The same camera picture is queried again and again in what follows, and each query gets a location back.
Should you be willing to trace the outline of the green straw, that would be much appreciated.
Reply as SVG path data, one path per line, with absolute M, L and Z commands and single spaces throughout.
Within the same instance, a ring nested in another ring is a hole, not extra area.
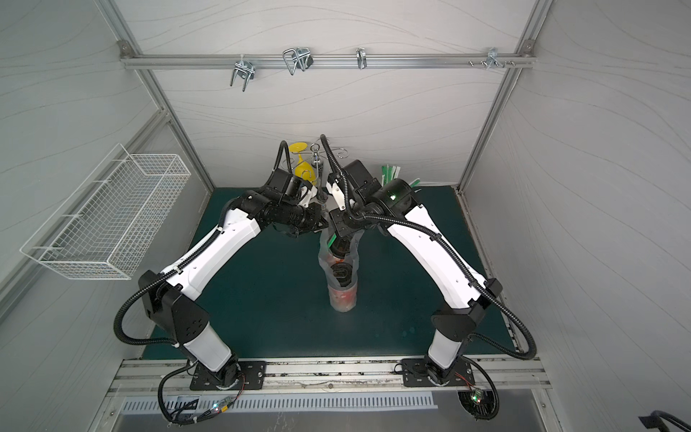
M 327 247 L 328 248 L 338 248 L 340 241 L 341 241 L 341 237 L 338 235 L 338 233 L 336 231 L 334 231 L 328 238 Z

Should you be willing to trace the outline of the red milk tea cup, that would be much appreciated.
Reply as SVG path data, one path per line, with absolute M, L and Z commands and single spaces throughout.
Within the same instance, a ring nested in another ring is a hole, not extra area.
M 329 266 L 335 264 L 354 264 L 358 260 L 357 240 L 354 236 L 341 237 L 338 248 L 328 248 L 326 261 Z
M 349 312 L 356 307 L 357 275 L 351 264 L 335 264 L 327 271 L 329 302 L 338 312 Z

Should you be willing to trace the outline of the clear plastic carrier bag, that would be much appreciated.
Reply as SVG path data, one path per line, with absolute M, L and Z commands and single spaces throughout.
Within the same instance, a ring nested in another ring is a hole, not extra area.
M 362 237 L 362 230 L 344 238 L 331 229 L 320 234 L 318 261 L 327 280 L 330 305 L 335 311 L 349 312 L 356 307 L 358 246 Z

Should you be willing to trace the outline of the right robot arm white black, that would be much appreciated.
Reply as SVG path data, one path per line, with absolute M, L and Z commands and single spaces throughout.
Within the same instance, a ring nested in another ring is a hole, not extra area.
M 536 341 L 530 330 L 498 300 L 500 282 L 483 277 L 467 264 L 437 228 L 409 183 L 397 178 L 381 185 L 358 161 L 342 166 L 326 136 L 320 136 L 320 143 L 332 170 L 328 190 L 337 203 L 336 209 L 329 212 L 329 248 L 335 254 L 346 251 L 358 234 L 378 227 L 415 257 L 444 297 L 446 306 L 432 317 L 435 334 L 425 357 L 431 383 L 444 386 L 449 382 L 455 364 L 473 338 L 518 360 L 536 357 Z M 527 350 L 504 347 L 477 332 L 491 305 L 515 325 L 527 342 Z

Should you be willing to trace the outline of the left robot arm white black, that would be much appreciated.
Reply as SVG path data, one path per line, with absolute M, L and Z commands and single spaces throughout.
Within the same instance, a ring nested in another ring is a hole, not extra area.
M 197 302 L 225 264 L 262 230 L 272 225 L 299 237 L 327 227 L 321 207 L 313 199 L 318 189 L 296 176 L 290 149 L 282 141 L 266 183 L 226 203 L 217 224 L 197 244 L 159 273 L 147 271 L 140 289 L 126 300 L 113 321 L 113 333 L 131 346 L 165 344 L 179 349 L 212 377 L 215 386 L 232 387 L 239 378 L 237 355 L 221 339 L 210 317 Z M 133 338 L 123 328 L 125 315 L 142 301 L 147 317 L 167 335 Z

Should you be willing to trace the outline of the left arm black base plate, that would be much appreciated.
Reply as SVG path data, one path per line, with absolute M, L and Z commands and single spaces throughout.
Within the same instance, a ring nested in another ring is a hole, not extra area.
M 194 370 L 190 390 L 197 392 L 226 390 L 262 390 L 266 377 L 266 361 L 233 361 L 218 372 L 212 372 L 204 365 Z

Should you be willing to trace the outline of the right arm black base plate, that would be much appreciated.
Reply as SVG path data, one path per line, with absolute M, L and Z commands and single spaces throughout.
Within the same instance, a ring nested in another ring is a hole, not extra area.
M 457 358 L 448 369 L 442 369 L 431 359 L 404 358 L 394 365 L 393 372 L 402 376 L 405 387 L 473 387 L 475 379 L 471 365 Z

